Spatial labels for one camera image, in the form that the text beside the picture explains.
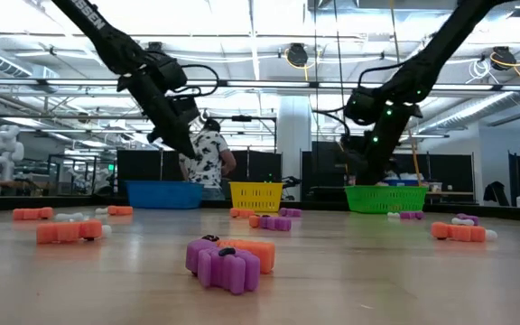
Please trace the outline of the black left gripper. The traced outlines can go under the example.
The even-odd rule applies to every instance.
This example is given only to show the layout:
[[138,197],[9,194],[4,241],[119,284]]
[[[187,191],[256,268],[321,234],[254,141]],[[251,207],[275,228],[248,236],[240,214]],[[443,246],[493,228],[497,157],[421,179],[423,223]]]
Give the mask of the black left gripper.
[[190,130],[172,110],[165,92],[148,74],[134,73],[118,78],[117,90],[127,90],[141,107],[143,114],[153,123],[154,129],[146,138],[157,139],[188,158],[196,156],[190,139]]

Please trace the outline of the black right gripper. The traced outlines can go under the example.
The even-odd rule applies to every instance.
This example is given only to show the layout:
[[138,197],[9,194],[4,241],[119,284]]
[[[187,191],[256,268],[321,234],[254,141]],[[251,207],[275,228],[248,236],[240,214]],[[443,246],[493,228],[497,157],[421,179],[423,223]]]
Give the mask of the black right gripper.
[[356,185],[375,185],[386,177],[392,153],[410,117],[423,116],[417,104],[380,104],[365,102],[361,120],[374,124],[366,140],[364,153],[354,153],[356,165]]

